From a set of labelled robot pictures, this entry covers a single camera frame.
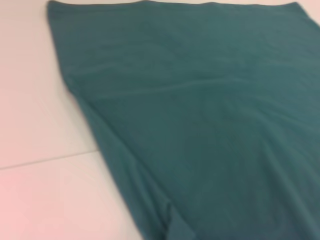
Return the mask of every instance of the white floor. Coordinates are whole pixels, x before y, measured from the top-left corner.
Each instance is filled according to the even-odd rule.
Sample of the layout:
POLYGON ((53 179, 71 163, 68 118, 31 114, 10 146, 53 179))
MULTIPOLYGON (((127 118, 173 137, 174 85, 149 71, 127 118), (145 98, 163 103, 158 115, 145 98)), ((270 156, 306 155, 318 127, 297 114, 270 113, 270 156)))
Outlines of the white floor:
MULTIPOLYGON (((62 83, 46 2, 0 0, 0 239, 140 240, 85 120, 62 83)), ((299 2, 320 23, 320 1, 299 2)))

